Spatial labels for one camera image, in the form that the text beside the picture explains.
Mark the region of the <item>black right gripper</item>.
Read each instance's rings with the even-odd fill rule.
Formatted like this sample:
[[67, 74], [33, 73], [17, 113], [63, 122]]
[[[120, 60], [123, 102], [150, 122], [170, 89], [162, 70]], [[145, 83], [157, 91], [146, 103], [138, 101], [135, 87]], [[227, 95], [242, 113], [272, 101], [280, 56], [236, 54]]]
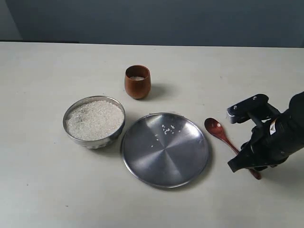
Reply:
[[233, 172], [277, 166], [304, 147], [304, 93], [294, 95], [283, 113], [268, 100], [267, 95], [257, 94], [227, 109], [230, 123], [256, 124], [250, 142], [228, 162]]

